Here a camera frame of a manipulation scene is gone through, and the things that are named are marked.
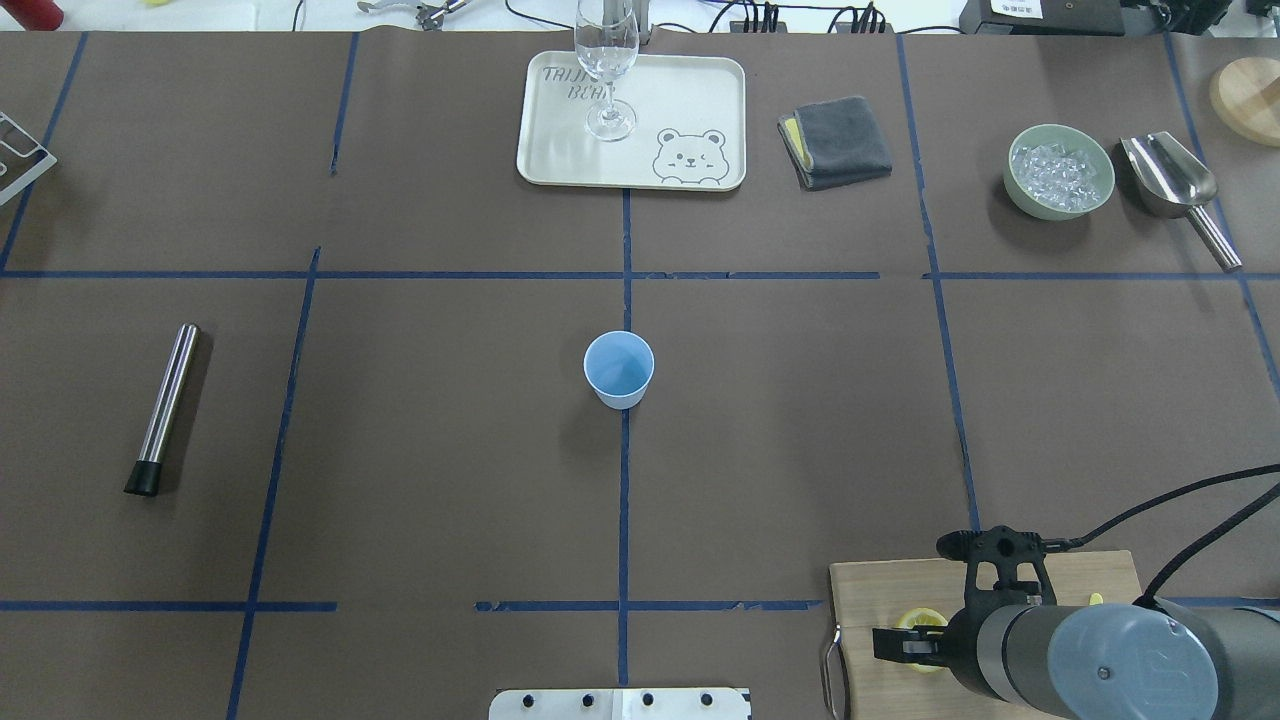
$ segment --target label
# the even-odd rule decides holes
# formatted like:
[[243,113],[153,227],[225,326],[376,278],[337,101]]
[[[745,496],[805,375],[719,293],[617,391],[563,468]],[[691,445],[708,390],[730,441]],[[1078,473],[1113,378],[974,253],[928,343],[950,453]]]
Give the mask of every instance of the label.
[[1044,12],[1041,10],[1039,3],[1041,0],[991,0],[991,12],[1000,15],[1043,20]]

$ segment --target gray towel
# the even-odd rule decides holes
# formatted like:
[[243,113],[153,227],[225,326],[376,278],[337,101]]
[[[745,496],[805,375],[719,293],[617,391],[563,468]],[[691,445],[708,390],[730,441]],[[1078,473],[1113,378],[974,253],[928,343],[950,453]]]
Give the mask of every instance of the gray towel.
[[[792,117],[813,161],[812,168],[805,167],[800,149],[788,138],[785,123]],[[865,97],[855,95],[801,105],[794,115],[778,118],[778,132],[809,190],[881,178],[893,172],[884,136]]]

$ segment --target champagne flute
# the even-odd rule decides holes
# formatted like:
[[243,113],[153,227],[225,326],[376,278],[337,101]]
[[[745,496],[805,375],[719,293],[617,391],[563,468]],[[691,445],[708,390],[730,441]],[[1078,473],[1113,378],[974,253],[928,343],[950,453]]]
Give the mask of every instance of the champagne flute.
[[603,82],[607,92],[586,111],[588,132],[605,142],[627,137],[636,127],[636,111],[613,99],[613,83],[631,69],[640,53],[632,0],[577,0],[573,45],[582,69]]

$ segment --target yellow sponge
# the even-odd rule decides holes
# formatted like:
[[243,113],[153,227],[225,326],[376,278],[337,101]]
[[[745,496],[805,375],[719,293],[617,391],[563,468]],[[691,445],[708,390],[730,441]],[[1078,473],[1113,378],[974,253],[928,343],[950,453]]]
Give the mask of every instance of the yellow sponge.
[[809,156],[809,149],[804,145],[804,136],[800,135],[800,123],[795,118],[787,118],[782,120],[782,129],[786,131],[782,137],[791,146],[791,154],[799,158],[800,167],[805,172],[813,172],[813,158]]

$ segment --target cutting board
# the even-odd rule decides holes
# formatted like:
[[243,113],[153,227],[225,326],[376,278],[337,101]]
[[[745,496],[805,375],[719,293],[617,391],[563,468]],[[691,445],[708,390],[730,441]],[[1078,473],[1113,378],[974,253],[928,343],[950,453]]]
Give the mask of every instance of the cutting board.
[[[1128,551],[1070,552],[1044,560],[1059,605],[1133,602],[1142,593]],[[1051,717],[1024,706],[991,700],[964,688],[948,670],[919,673],[909,665],[876,660],[872,628],[891,628],[913,607],[932,607],[951,618],[964,605],[965,565],[951,560],[837,562],[831,566],[836,621],[842,628],[845,666],[855,720],[1033,720]],[[979,573],[991,587],[995,571]]]

